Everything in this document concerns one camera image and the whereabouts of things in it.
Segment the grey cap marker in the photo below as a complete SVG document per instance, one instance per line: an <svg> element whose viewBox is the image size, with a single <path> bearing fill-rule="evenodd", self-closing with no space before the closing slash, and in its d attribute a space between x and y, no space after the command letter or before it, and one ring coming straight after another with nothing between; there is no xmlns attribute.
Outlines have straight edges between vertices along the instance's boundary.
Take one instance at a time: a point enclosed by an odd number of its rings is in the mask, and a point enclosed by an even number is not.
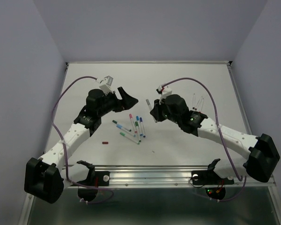
<svg viewBox="0 0 281 225"><path fill-rule="evenodd" d="M146 99L146 103L148 105L149 111L151 112L153 110L152 105L150 104L149 99Z"/></svg>

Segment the dark red cap marker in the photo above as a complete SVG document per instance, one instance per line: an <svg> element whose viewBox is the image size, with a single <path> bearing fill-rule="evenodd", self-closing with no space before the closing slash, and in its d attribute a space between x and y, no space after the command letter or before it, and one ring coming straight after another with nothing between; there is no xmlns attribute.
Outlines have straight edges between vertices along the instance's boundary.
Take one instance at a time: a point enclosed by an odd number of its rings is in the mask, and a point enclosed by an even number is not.
<svg viewBox="0 0 281 225"><path fill-rule="evenodd" d="M195 110L197 110L197 111L199 111L201 99L202 99L202 96L199 98L199 100L198 100L198 102L197 102L197 104L196 104Z"/></svg>

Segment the purple cap marker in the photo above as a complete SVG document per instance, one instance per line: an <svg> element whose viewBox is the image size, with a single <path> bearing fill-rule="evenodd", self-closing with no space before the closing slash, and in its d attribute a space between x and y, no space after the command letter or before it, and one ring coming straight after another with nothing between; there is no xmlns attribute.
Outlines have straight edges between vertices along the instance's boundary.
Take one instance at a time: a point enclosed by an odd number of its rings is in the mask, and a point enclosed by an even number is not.
<svg viewBox="0 0 281 225"><path fill-rule="evenodd" d="M145 133L145 128L144 128L142 117L140 117L140 125L141 125L141 129L142 129L143 137L146 138L146 133Z"/></svg>

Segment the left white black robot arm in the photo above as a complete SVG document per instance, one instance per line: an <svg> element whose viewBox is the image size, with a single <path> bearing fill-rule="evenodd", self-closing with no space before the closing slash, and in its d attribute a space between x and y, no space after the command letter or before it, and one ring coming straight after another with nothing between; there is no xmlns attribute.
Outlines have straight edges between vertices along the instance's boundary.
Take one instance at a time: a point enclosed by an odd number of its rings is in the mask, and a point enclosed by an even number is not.
<svg viewBox="0 0 281 225"><path fill-rule="evenodd" d="M121 99L114 92L105 94L101 89L88 92L86 104L74 119L65 135L60 135L48 152L39 158L31 158L25 169L24 191L48 203L55 203L64 189L71 185L91 189L107 190L108 183L96 176L95 166L80 160L69 166L73 153L99 128L102 117L109 112L131 109L138 99L118 88Z"/></svg>

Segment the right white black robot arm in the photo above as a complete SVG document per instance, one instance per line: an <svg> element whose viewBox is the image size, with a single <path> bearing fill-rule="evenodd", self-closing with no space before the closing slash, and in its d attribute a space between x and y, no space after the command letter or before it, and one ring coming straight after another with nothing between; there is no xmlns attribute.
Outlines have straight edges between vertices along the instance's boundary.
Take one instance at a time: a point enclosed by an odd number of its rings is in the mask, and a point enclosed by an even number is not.
<svg viewBox="0 0 281 225"><path fill-rule="evenodd" d="M217 125L207 115L190 110L185 100L177 94L156 99L150 114L158 122L170 120L188 134L222 144L238 153L245 159L243 167L246 173L257 181L268 182L280 160L271 136L249 135Z"/></svg>

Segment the pink cap marker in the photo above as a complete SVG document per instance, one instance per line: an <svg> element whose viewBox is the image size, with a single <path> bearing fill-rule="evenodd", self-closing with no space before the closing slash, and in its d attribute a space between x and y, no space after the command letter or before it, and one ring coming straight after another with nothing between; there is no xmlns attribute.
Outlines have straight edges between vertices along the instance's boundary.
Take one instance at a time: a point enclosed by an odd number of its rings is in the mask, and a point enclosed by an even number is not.
<svg viewBox="0 0 281 225"><path fill-rule="evenodd" d="M133 120L133 116L131 114L129 114L129 119L130 119L130 122L131 122L131 125L133 127L133 132L136 134L137 133L137 129L135 127L135 123L134 123L134 120Z"/></svg>

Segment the dark green cap marker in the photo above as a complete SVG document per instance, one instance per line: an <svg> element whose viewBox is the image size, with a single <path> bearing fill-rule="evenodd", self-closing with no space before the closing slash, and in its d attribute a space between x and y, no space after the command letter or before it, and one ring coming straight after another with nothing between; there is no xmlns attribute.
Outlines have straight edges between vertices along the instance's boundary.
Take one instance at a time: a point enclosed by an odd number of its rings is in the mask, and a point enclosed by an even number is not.
<svg viewBox="0 0 281 225"><path fill-rule="evenodd" d="M125 126L119 124L119 122L117 122L116 120L112 120L112 122L113 122L114 124L116 124L117 126L120 126L121 128L123 128L124 130L127 130L128 132L131 132L131 129L129 129L129 128L127 128L127 127L125 127Z"/></svg>

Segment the light blue cap marker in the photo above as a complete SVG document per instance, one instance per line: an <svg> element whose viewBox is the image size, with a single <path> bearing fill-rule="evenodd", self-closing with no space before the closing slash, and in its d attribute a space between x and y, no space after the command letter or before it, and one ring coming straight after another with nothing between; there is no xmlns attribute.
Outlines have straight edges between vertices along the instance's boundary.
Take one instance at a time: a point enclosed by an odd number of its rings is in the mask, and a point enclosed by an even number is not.
<svg viewBox="0 0 281 225"><path fill-rule="evenodd" d="M136 137L136 135L134 133L131 133L129 130L124 129L122 126L116 125L116 127L119 128L121 131L125 132L128 135L130 135L132 137Z"/></svg>

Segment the teal green cap marker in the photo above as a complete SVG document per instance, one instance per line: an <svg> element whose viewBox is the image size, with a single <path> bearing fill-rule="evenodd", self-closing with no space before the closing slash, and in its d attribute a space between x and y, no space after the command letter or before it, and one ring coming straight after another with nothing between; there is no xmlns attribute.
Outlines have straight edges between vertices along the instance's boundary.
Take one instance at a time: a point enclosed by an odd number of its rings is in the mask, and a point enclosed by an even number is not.
<svg viewBox="0 0 281 225"><path fill-rule="evenodd" d="M131 136L127 135L127 134L126 134L126 133L124 133L124 132L120 132L120 135L121 135L121 136L123 136L124 138L126 138L126 139L130 140L131 142L133 142L133 143L137 144L137 145L139 145L139 144L140 144L140 142L139 142L138 140L134 139L133 137L131 137Z"/></svg>

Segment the aluminium right side rail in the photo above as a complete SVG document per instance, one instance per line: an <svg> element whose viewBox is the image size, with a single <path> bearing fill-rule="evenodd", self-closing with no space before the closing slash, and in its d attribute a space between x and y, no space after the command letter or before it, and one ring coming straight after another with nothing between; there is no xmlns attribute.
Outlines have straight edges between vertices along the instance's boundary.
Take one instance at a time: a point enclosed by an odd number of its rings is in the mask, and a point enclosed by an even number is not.
<svg viewBox="0 0 281 225"><path fill-rule="evenodd" d="M222 127L221 130L229 151L237 154L237 156L234 156L232 159L234 166L237 170L245 170L243 164L247 162L249 155L251 154L250 147L253 148L256 145L258 137L252 134L247 113L244 109L243 100L240 97L239 88L236 84L235 73L232 71L232 66L229 63L227 63L227 70L235 92L245 131L224 127Z"/></svg>

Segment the aluminium rail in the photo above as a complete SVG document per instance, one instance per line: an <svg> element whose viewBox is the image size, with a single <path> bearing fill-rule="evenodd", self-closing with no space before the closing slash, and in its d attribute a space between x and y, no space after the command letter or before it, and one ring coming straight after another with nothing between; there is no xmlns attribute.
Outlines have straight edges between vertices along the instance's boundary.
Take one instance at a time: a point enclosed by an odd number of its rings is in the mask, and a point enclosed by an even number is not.
<svg viewBox="0 0 281 225"><path fill-rule="evenodd" d="M258 137L252 134L247 113L244 109L243 100L240 97L239 88L236 84L235 73L232 71L232 66L229 63L227 63L227 70L235 92L245 131L224 127L222 127L221 130L229 151L237 154L237 156L234 156L232 159L234 166L237 170L245 170L243 164L247 162L249 155L251 154L250 147L253 148L256 145Z"/></svg>
<svg viewBox="0 0 281 225"><path fill-rule="evenodd" d="M116 166L74 164L59 170L55 166L39 164L27 166L24 190L36 195L61 193L64 189L84 180L89 172L110 172L108 189L116 188L187 188L193 171L211 171L206 166ZM233 185L241 185L233 175L218 175L221 178L234 179Z"/></svg>

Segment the aluminium front rail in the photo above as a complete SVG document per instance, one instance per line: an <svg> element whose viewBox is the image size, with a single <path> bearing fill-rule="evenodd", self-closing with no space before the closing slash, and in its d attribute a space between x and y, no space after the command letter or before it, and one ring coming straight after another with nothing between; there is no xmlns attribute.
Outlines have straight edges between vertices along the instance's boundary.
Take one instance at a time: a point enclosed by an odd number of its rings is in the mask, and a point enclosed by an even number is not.
<svg viewBox="0 0 281 225"><path fill-rule="evenodd" d="M211 171L206 166L116 166L74 164L59 170L55 166L39 164L27 166L24 190L36 195L61 193L64 189L84 180L89 172L110 172L108 189L116 188L187 188L193 171ZM233 175L218 175L221 178L234 179L233 185L241 185Z"/></svg>

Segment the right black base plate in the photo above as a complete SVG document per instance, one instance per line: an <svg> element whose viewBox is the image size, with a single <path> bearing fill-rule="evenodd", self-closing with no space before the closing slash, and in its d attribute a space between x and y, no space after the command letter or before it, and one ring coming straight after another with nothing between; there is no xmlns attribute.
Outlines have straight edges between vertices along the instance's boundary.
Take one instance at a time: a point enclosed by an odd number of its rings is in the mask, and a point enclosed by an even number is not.
<svg viewBox="0 0 281 225"><path fill-rule="evenodd" d="M221 178L214 171L193 171L189 179L189 184L194 188L206 187L205 192L207 196L215 200L223 200L226 195L226 185L233 185L234 179Z"/></svg>

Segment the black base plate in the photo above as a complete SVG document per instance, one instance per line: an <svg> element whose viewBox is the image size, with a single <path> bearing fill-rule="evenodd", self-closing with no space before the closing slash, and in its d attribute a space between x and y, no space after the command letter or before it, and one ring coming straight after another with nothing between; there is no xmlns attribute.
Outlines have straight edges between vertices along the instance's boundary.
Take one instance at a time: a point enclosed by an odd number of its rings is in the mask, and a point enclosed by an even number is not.
<svg viewBox="0 0 281 225"><path fill-rule="evenodd" d="M84 180L78 181L78 184L85 186L92 186L99 188L89 189L85 187L78 186L77 195L80 202L85 204L99 204L104 203L111 199L114 195L112 190L104 190L109 186L110 172L89 172Z"/></svg>
<svg viewBox="0 0 281 225"><path fill-rule="evenodd" d="M189 179L189 184L194 188L206 187L205 192L207 196L215 200L223 200L226 195L226 185L233 185L234 179L221 178L214 171L193 171Z"/></svg>

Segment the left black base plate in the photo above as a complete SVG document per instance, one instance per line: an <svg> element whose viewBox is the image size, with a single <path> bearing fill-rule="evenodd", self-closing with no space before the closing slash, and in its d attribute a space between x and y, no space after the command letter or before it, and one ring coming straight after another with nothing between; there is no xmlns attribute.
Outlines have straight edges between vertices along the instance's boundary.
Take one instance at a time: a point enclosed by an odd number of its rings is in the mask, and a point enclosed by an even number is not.
<svg viewBox="0 0 281 225"><path fill-rule="evenodd" d="M85 204L99 204L104 203L111 199L114 195L112 190L104 190L109 186L110 172L89 172L84 180L78 181L78 184L85 186L92 186L99 188L89 189L85 187L78 186L77 195L80 202Z"/></svg>

